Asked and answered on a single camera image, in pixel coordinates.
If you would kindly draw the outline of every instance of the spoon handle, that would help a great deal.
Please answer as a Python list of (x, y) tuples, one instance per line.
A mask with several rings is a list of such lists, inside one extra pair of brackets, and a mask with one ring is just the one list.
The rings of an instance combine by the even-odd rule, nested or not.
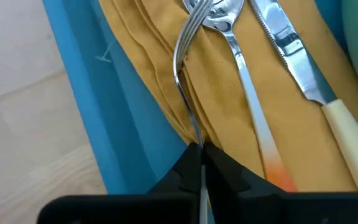
[(244, 60), (238, 41), (231, 30), (223, 32), (223, 35), (229, 42), (239, 69), (242, 87), (246, 94), (259, 144), (259, 150), (262, 155), (266, 179), (287, 192), (296, 192), (298, 190), (292, 181), (291, 175), (282, 162), (280, 153), (278, 152), (272, 133), (270, 132), (270, 128), (259, 103), (254, 84), (249, 75), (246, 61)]

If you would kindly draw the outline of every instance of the yellow napkin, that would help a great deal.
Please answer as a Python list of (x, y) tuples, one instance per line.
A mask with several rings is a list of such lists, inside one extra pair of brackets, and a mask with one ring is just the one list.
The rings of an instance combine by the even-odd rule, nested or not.
[[(99, 0), (114, 35), (178, 134), (196, 139), (173, 81), (172, 58), (188, 13), (181, 0)], [(358, 80), (314, 0), (281, 0), (332, 88), (358, 121)], [(321, 107), (306, 100), (246, 1), (234, 26), (285, 165), (301, 191), (356, 190)], [(202, 28), (185, 60), (188, 96), (203, 135), (264, 176), (237, 68), (224, 38)]]

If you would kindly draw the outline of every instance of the silver cutlery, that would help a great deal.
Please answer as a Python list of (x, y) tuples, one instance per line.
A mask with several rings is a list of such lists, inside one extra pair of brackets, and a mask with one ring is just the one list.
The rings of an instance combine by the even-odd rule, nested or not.
[[(180, 32), (173, 54), (173, 76), (175, 83), (183, 101), (185, 102), (185, 106), (190, 116), (190, 120), (193, 123), (200, 148), (204, 148), (200, 126), (198, 125), (195, 114), (190, 107), (190, 100), (186, 97), (185, 92), (183, 91), (179, 75), (190, 43), (212, 6), (213, 0), (200, 0), (197, 5), (195, 5), (194, 11), (190, 14)], [(205, 166), (201, 166), (200, 223), (208, 223), (208, 191), (206, 189), (205, 181)]]
[[(199, 0), (182, 1), (189, 12), (193, 12), (196, 4), (199, 2)], [(297, 189), (287, 169), (283, 165), (249, 75), (246, 61), (233, 33), (233, 25), (242, 11), (244, 1), (245, 0), (214, 0), (214, 6), (203, 21), (203, 25), (220, 32), (229, 42), (249, 105), (267, 180), (283, 190), (294, 192), (297, 191)]]
[(249, 0), (259, 22), (308, 100), (322, 106), (358, 187), (358, 124), (338, 99), (276, 0)]

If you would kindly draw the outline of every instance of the blue tray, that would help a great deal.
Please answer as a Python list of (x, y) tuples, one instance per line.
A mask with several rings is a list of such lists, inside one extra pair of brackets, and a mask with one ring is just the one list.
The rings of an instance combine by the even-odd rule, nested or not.
[[(341, 0), (316, 0), (346, 49)], [(109, 194), (148, 191), (185, 150), (114, 38), (97, 0), (44, 0)], [(111, 44), (111, 63), (95, 59)]]

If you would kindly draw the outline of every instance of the knife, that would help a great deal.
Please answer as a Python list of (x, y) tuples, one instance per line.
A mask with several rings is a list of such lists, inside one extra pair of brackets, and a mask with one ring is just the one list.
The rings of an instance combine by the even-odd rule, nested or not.
[(338, 99), (276, 0), (249, 0), (252, 10), (304, 96), (322, 105), (358, 188), (358, 124)]

